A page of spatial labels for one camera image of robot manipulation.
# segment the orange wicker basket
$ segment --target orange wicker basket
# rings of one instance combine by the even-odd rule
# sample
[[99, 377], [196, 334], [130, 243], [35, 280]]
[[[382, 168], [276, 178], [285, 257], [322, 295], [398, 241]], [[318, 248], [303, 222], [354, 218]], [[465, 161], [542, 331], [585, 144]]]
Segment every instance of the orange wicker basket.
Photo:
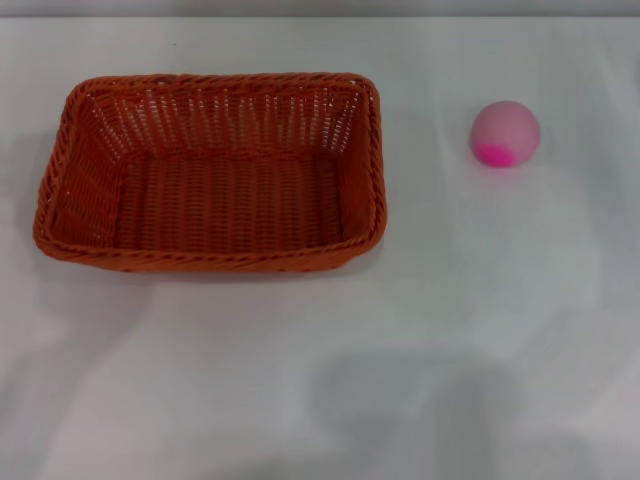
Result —
[[104, 77], [67, 99], [33, 234], [111, 270], [312, 271], [372, 248], [386, 216], [363, 77]]

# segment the magenta spot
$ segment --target magenta spot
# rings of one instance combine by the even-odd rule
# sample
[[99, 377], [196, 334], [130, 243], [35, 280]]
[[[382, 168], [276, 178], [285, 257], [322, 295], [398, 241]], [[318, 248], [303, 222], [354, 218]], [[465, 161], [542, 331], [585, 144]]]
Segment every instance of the magenta spot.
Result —
[[491, 167], [512, 167], [518, 163], [515, 154], [501, 145], [476, 145], [473, 151], [481, 162]]

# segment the wicker basket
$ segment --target wicker basket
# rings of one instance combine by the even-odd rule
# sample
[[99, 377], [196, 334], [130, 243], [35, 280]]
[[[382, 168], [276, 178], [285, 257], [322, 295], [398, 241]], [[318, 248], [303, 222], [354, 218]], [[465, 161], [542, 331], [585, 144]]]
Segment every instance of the wicker basket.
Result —
[[312, 271], [386, 224], [378, 93], [353, 74], [105, 77], [62, 114], [33, 227], [121, 271]]

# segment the pink ball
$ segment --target pink ball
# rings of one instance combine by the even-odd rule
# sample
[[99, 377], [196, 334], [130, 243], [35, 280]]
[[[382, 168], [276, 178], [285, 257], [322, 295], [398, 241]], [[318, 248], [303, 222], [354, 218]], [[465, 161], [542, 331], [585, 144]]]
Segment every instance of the pink ball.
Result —
[[471, 149], [491, 167], [513, 167], [529, 160], [540, 144], [540, 125], [531, 110], [518, 102], [484, 107], [471, 129]]

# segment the rectangular basket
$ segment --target rectangular basket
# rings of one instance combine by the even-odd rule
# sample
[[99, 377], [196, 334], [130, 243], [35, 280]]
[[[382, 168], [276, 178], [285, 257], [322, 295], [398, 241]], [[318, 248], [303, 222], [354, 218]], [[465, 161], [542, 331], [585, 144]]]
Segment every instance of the rectangular basket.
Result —
[[120, 271], [313, 271], [386, 224], [378, 93], [353, 74], [104, 77], [67, 99], [33, 234]]

